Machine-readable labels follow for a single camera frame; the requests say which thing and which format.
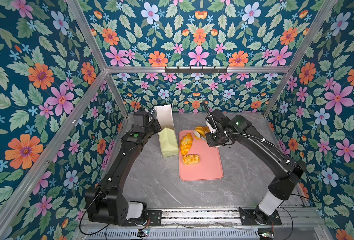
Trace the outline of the steel tongs with white tips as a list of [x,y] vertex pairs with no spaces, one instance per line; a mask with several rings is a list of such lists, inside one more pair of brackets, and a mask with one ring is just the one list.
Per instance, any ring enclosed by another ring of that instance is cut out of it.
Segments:
[[194,133],[196,139],[201,139],[201,140],[207,142],[206,137],[204,137],[204,136],[203,136],[202,134],[200,134],[198,131],[194,130],[193,133]]

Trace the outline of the small round yellow bun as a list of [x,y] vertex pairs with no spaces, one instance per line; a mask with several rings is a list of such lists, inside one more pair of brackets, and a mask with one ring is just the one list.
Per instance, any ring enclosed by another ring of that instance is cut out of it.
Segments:
[[200,134],[202,134],[204,137],[206,137],[206,133],[204,131],[204,127],[198,126],[194,130],[198,131]]

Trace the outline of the white and green paper bag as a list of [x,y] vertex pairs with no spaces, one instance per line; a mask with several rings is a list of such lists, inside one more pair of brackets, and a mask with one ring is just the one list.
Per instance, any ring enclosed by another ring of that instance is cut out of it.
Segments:
[[176,138],[172,105],[154,107],[157,120],[161,126],[159,143],[164,158],[179,154],[179,145]]

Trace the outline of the long braided bread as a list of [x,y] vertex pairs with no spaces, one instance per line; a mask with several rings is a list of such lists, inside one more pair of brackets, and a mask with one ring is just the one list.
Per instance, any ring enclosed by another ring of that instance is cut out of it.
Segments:
[[187,133],[180,140],[180,152],[183,156],[187,155],[193,145],[193,137],[191,133]]

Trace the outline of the glazed pastry bread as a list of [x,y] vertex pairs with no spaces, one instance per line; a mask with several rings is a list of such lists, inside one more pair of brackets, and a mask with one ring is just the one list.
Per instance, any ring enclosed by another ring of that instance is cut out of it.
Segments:
[[200,163],[199,155],[184,155],[182,158],[182,162],[184,166],[196,165]]

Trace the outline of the yellow toast loaf bread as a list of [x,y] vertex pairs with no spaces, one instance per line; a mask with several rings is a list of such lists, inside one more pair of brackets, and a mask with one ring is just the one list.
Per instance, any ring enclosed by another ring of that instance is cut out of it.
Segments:
[[205,133],[210,133],[211,132],[211,130],[210,130],[210,128],[208,126],[204,127],[204,131],[205,131]]

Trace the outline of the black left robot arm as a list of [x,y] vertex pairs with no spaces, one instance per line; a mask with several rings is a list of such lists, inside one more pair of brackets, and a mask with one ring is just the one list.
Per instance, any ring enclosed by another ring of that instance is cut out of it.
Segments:
[[88,220],[116,226],[143,225],[148,221],[147,204],[129,202],[123,195],[130,170],[149,138],[161,131],[153,115],[138,111],[131,129],[121,138],[121,147],[111,168],[96,187],[85,194]]

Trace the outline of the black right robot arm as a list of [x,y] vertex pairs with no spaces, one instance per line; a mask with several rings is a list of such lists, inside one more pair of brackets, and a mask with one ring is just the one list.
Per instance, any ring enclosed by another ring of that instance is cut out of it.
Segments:
[[269,223],[277,208],[291,196],[305,172],[306,163],[295,162],[274,143],[263,137],[245,117],[237,115],[229,119],[219,110],[207,113],[206,123],[211,130],[206,134],[209,147],[226,146],[237,142],[252,151],[273,172],[274,179],[253,213],[253,218],[258,224]]

